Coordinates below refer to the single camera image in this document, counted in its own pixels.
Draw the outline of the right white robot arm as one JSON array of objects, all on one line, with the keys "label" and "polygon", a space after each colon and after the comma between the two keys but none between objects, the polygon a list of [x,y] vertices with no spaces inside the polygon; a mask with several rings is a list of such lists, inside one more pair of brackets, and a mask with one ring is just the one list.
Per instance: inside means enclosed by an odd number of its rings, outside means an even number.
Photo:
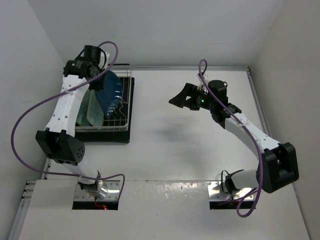
[{"label": "right white robot arm", "polygon": [[169,100],[178,108],[192,111],[210,111],[212,119],[223,129],[235,135],[258,159],[257,170],[238,170],[227,174],[224,189],[233,194],[243,188],[261,187],[266,193],[273,193],[300,177],[295,147],[266,135],[242,113],[241,109],[229,102],[228,84],[211,80],[204,87],[186,83],[175,97]]}]

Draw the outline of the light green plate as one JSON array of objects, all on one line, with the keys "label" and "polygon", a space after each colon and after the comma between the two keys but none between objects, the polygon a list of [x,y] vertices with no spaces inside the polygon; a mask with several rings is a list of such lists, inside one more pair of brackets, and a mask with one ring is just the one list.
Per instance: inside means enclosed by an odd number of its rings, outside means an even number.
[{"label": "light green plate", "polygon": [[80,107],[79,107],[79,111],[77,114],[77,118],[76,118],[76,123],[80,126],[80,127],[90,127],[91,124],[87,119],[87,112],[88,112],[88,106],[89,106],[89,99],[83,99]]},{"label": "light green plate", "polygon": [[102,127],[104,123],[104,113],[97,100],[94,90],[90,91],[86,118],[93,127]]}]

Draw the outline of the dark blue leaf dish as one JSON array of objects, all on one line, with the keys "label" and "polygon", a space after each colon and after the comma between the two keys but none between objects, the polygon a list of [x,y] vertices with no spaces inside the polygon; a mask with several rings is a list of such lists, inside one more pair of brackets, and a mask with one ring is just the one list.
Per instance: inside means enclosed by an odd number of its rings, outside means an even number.
[{"label": "dark blue leaf dish", "polygon": [[96,99],[108,119],[121,102],[122,94],[123,85],[120,78],[113,71],[108,70],[103,78],[103,89],[95,91]]}]

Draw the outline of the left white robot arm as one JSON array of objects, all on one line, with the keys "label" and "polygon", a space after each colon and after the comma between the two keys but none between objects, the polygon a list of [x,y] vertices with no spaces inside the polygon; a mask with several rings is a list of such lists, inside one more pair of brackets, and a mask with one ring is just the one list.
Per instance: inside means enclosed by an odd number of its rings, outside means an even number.
[{"label": "left white robot arm", "polygon": [[58,97],[45,129],[37,131],[35,136],[46,157],[76,175],[80,188],[94,197],[103,192],[103,181],[99,171],[84,158],[85,145],[76,139],[75,126],[82,100],[89,89],[87,81],[103,71],[101,58],[108,59],[101,48],[86,45],[79,57],[67,62],[63,69],[62,96]]}]

